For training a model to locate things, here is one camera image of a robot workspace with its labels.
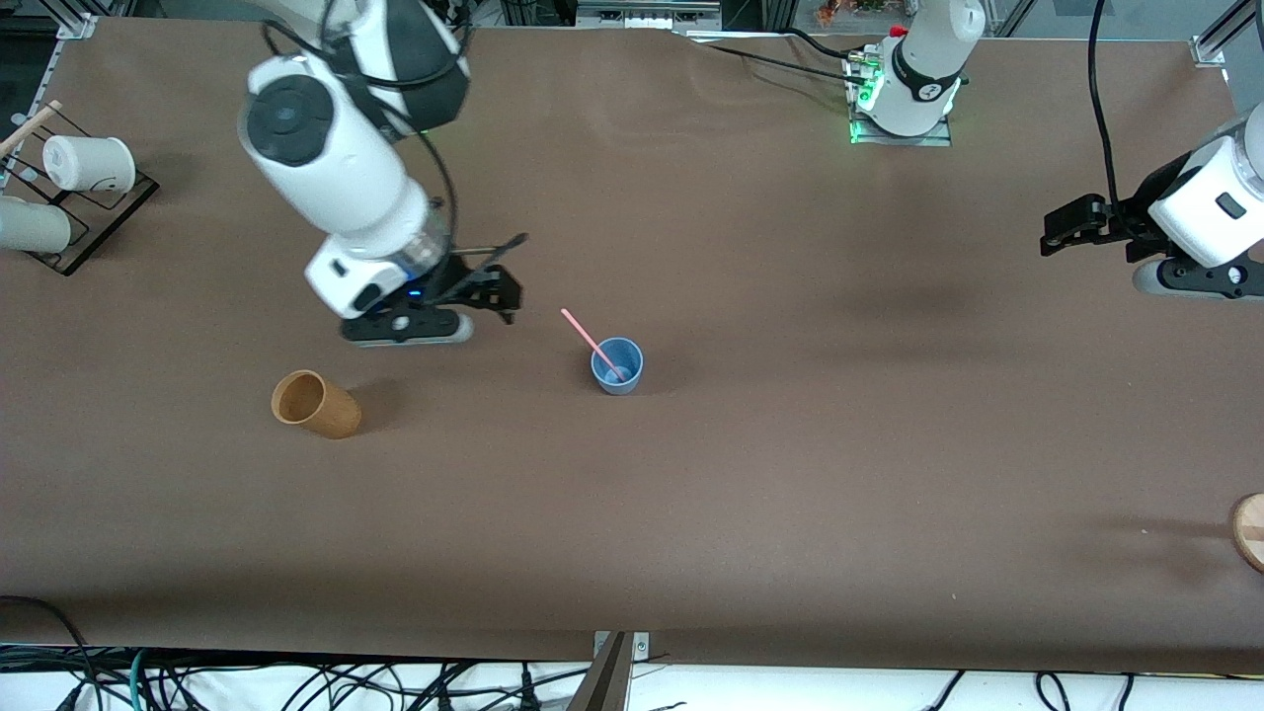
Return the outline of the pink chopstick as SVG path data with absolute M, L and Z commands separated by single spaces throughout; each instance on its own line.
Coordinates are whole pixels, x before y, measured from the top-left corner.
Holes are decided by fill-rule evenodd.
M 579 323 L 579 320 L 573 315 L 573 311 L 570 311 L 569 309 L 559 309 L 559 311 L 562 315 L 562 318 L 570 324 L 570 326 L 573 326 L 573 329 L 579 334 L 579 337 L 581 337 L 583 342 L 586 342 L 589 348 L 592 348 L 592 354 L 597 356 L 597 358 L 603 361 L 605 368 L 611 369 L 611 373 L 619 382 L 626 382 L 626 378 L 623 377 L 619 367 L 614 363 L 614 361 L 609 358 L 609 356 L 605 354 L 605 350 L 603 350 L 603 348 L 599 345 L 595 338 L 593 338 L 592 334 L 589 334 L 586 329 L 583 328 L 581 323 Z

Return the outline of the blue plastic cup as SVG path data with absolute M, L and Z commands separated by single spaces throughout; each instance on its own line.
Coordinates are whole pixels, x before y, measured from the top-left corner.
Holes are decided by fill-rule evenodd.
M 643 373 L 643 353 L 636 342 L 624 337 L 612 337 L 597 344 L 600 352 L 592 352 L 592 376 L 609 395 L 631 393 Z

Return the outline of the brown wooden cup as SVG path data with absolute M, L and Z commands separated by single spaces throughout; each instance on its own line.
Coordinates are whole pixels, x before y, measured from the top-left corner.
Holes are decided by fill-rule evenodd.
M 276 419 L 325 439 L 348 439 L 362 424 L 356 399 L 315 369 L 295 369 L 276 385 L 270 396 Z

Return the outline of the white cup with print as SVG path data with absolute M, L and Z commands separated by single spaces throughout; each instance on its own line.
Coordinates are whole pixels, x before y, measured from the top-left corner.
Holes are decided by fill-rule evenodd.
M 43 164 L 64 191 L 126 194 L 138 175 L 129 147 L 116 135 L 51 135 L 43 145 Z

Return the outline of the plain white cup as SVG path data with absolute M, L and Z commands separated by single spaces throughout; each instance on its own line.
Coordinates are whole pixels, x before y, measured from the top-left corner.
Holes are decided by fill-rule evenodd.
M 59 207 L 0 197 L 0 249 L 59 253 L 71 238 L 70 218 Z

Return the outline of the brown table cover mat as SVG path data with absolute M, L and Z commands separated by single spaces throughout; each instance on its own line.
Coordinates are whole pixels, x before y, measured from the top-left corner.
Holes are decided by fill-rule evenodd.
M 1085 48 L 988 40 L 947 148 L 667 32 L 480 29 L 434 135 L 525 306 L 362 350 L 238 140 L 257 27 L 104 20 L 49 94 L 161 183 L 59 277 L 0 256 L 0 595 L 96 645 L 1264 672 L 1264 304 L 1042 258 L 1101 189 Z M 643 373 L 600 390 L 592 348 Z M 362 407 L 279 423 L 295 369 Z

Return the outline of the grey metal device box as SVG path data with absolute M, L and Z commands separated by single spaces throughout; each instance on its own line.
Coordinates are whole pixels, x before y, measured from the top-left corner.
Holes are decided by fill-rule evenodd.
M 720 0 L 575 0 L 574 27 L 581 29 L 667 29 L 722 32 Z

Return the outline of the round wooden board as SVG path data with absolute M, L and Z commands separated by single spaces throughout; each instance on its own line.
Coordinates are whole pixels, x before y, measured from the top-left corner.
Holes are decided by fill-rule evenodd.
M 1237 555 L 1264 576 L 1264 492 L 1246 495 L 1232 504 L 1229 536 Z

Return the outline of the light wooden stick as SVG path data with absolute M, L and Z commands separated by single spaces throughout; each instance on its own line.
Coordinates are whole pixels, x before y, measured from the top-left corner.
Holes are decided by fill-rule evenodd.
M 37 111 L 27 118 L 16 129 L 8 135 L 4 140 L 0 140 L 0 157 L 11 154 L 15 149 L 20 147 L 23 140 L 27 140 L 27 135 L 35 133 L 38 127 L 44 127 L 46 121 L 51 120 L 51 116 L 59 116 L 59 108 L 62 104 L 53 100 L 44 105 L 44 108 L 37 109 Z

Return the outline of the aluminium frame profile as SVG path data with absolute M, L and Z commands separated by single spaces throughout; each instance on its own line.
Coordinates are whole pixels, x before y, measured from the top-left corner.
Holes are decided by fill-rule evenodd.
M 1189 40 L 1191 54 L 1198 68 L 1224 67 L 1224 52 L 1237 35 L 1264 28 L 1264 0 L 1232 0 L 1217 18 Z
M 59 40 L 88 37 L 96 19 L 109 15 L 112 0 L 40 0 L 58 24 Z

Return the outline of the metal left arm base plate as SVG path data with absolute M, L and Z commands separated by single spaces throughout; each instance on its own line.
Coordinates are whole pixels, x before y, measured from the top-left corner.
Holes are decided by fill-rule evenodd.
M 959 78 L 945 91 L 930 85 L 928 89 L 934 96 L 924 101 L 889 72 L 889 52 L 880 43 L 849 51 L 841 68 L 852 81 L 847 87 L 849 140 L 910 147 L 951 144 L 948 114 L 961 89 Z

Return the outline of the metal bracket with brown wedge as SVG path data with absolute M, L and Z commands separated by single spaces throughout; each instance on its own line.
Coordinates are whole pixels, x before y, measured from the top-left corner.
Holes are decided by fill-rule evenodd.
M 633 665 L 648 660 L 648 631 L 597 631 L 594 662 L 566 711 L 626 711 Z

